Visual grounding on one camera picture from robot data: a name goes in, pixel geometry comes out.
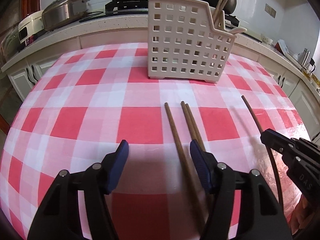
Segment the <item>stainless steel pot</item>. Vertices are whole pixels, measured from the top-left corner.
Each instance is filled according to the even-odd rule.
[[[87,15],[90,0],[55,0],[42,13],[44,29],[52,31]]]

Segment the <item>table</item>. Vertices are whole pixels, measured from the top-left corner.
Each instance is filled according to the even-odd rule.
[[[266,70],[257,62],[230,55],[217,84],[152,80],[147,75],[147,54],[146,43],[70,52],[30,92],[10,129],[0,169],[1,208],[24,238],[60,170],[84,171],[126,139],[127,163],[116,190],[106,196],[120,239],[198,239],[165,102],[186,152],[191,138],[182,100],[191,107],[207,152],[234,170],[259,169],[276,192],[267,152],[241,95],[263,129],[309,137],[294,106]],[[275,156],[289,216],[301,193],[286,176],[281,156]],[[236,199],[230,236],[237,226],[239,195]],[[79,207],[84,236],[90,238],[82,192]]]

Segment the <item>silver rivet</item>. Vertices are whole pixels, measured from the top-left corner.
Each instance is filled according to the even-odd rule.
[[[61,177],[64,177],[64,176],[66,176],[67,174],[68,174],[68,171],[67,171],[67,170],[62,170],[62,171],[59,172],[59,175],[60,175]]]
[[[218,164],[217,164],[217,167],[218,167],[219,169],[221,169],[221,170],[224,170],[224,169],[227,168],[227,165],[226,165],[225,163],[218,163]]]
[[[253,170],[251,171],[251,173],[252,173],[252,175],[254,175],[254,176],[259,176],[259,175],[260,175],[260,171],[258,171],[258,170],[256,170],[256,169],[253,169]]]
[[[101,168],[101,163],[95,163],[94,165],[92,165],[92,168],[94,170],[99,170]]]

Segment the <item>checkered tablecloth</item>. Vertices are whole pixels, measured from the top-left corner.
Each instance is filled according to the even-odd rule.
[[[106,196],[120,239],[198,239],[164,103],[171,107],[186,152],[191,138],[182,100],[190,105],[208,152],[235,170],[259,169],[276,192],[267,152],[241,95],[264,129],[309,139],[278,84],[259,63],[246,58],[230,55],[219,82],[211,84],[148,79],[146,43],[64,54],[30,92],[10,129],[0,169],[1,208],[26,238],[60,170],[84,171],[126,139],[128,160],[116,190]],[[288,216],[300,192],[275,155]],[[90,238],[81,192],[79,198],[83,233]],[[237,226],[238,192],[236,199],[230,235]]]

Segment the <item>wall socket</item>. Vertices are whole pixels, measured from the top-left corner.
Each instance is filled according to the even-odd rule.
[[[275,9],[273,9],[270,5],[268,5],[268,4],[266,4],[266,7],[264,8],[264,10],[268,13],[268,14],[270,14],[273,18],[275,18],[276,17],[276,10]]]

